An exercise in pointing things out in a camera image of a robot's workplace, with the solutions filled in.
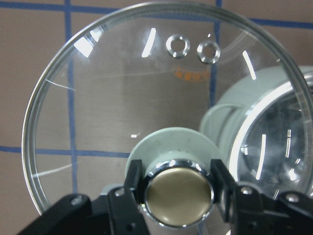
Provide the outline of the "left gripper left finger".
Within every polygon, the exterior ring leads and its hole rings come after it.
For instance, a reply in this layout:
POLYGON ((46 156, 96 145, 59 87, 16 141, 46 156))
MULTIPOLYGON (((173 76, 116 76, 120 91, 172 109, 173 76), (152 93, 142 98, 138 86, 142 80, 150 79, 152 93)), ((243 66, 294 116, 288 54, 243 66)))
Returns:
POLYGON ((91 201, 84 194, 69 194, 20 231, 22 235, 147 235, 138 208, 142 161, 132 160, 122 186, 91 201))

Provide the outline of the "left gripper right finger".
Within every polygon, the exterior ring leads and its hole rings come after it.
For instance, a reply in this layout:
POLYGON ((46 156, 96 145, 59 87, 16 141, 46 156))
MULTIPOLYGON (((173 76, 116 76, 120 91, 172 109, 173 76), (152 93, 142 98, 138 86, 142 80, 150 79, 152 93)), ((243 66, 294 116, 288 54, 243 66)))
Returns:
POLYGON ((211 160, 214 204, 233 235, 311 235, 313 201, 297 191, 275 199, 256 187, 237 184, 222 160, 211 160))

